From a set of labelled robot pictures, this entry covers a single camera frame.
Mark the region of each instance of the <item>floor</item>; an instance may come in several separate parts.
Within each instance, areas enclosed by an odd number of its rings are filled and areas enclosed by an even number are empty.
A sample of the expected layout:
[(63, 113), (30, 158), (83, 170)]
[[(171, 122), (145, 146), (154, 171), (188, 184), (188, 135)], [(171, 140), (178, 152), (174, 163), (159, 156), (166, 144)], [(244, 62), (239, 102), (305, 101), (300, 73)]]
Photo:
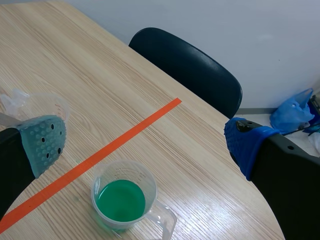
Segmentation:
[[(248, 115), (236, 115), (235, 117), (244, 118), (252, 122), (255, 122), (257, 124), (271, 127), (269, 116), (270, 116), (269, 114), (255, 114), (255, 115), (248, 114)], [(315, 157), (320, 157), (320, 153), (309, 142), (307, 133), (298, 131), (290, 135), (287, 135), (285, 137), (288, 138), (293, 143), (295, 143), (296, 145), (298, 145), (301, 149), (303, 149), (308, 154)]]

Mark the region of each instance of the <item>wooden table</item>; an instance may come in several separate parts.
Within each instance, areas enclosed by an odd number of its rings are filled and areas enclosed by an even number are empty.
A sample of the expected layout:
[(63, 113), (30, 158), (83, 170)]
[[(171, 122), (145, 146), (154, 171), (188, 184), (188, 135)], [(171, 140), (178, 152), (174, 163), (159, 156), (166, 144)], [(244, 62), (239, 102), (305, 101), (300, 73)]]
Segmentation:
[[(230, 158), (227, 118), (72, 6), (0, 5), (0, 87), (57, 93), (71, 108), (63, 155), (11, 209), (178, 97), (181, 104), (102, 162), (130, 159), (153, 172), (159, 200), (178, 218), (172, 239), (283, 239), (267, 202)], [(118, 239), (97, 221), (92, 181), (90, 169), (0, 239)], [(160, 235), (144, 219), (121, 236)]]

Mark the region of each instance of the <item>orange stripe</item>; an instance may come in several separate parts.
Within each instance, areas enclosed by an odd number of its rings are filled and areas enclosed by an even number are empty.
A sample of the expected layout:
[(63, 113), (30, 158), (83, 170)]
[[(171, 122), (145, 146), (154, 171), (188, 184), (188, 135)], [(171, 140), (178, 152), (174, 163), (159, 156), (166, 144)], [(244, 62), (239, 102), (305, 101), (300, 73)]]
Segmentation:
[(181, 103), (181, 100), (176, 98), (169, 102), (167, 105), (153, 113), (151, 116), (143, 120), (142, 122), (135, 125), (129, 131), (125, 132), (108, 145), (94, 153), (92, 156), (84, 160), (82, 163), (78, 164), (76, 167), (68, 171), (63, 176), (59, 177), (57, 180), (52, 182), (50, 185), (46, 186), (44, 189), (30, 197), (24, 203), (7, 213), (2, 220), (0, 221), (0, 234), (5, 230), (10, 228), (13, 224), (18, 222), (24, 216), (29, 214), (31, 211), (36, 209), (38, 206), (43, 204), (46, 200), (51, 198), (54, 194), (59, 192), (61, 189), (66, 187), (69, 183), (74, 181), (80, 175), (88, 171), (95, 164), (100, 162), (106, 156), (111, 154), (117, 148), (125, 144), (127, 141), (132, 139), (135, 135), (143, 131), (145, 128), (153, 124), (156, 120), (161, 118), (163, 115), (168, 113), (170, 110), (175, 108), (178, 104)]

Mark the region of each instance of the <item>plastic measuring cup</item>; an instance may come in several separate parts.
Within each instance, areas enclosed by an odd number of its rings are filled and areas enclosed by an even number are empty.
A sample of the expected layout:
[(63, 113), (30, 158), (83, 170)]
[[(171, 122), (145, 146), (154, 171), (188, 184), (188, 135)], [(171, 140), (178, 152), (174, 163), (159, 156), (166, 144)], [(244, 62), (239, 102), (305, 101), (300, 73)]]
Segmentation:
[(0, 100), (4, 106), (5, 114), (18, 120), (25, 121), (44, 115), (57, 115), (67, 126), (70, 114), (69, 105), (66, 100), (56, 94), (27, 94), (14, 88), (12, 97), (1, 94)]
[[(143, 218), (148, 218), (162, 228), (162, 240), (170, 240), (174, 232), (177, 217), (161, 202), (157, 200), (158, 189), (152, 173), (141, 163), (136, 161), (113, 161), (100, 163), (94, 170), (94, 181), (91, 188), (93, 206), (103, 223), (114, 230), (124, 230), (132, 227)], [(97, 206), (97, 198), (104, 187), (116, 180), (128, 180), (139, 186), (145, 198), (143, 215), (136, 220), (121, 222), (105, 216)]]

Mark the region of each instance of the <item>blue plastic bag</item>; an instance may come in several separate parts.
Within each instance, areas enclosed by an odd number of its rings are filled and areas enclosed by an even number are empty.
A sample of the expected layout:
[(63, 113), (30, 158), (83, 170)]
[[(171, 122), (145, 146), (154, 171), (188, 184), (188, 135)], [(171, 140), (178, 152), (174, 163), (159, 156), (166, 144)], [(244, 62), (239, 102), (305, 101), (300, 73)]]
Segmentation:
[(287, 134), (313, 119), (315, 116), (307, 104), (312, 93), (313, 89), (309, 88), (282, 103), (270, 116), (271, 126), (281, 134)]

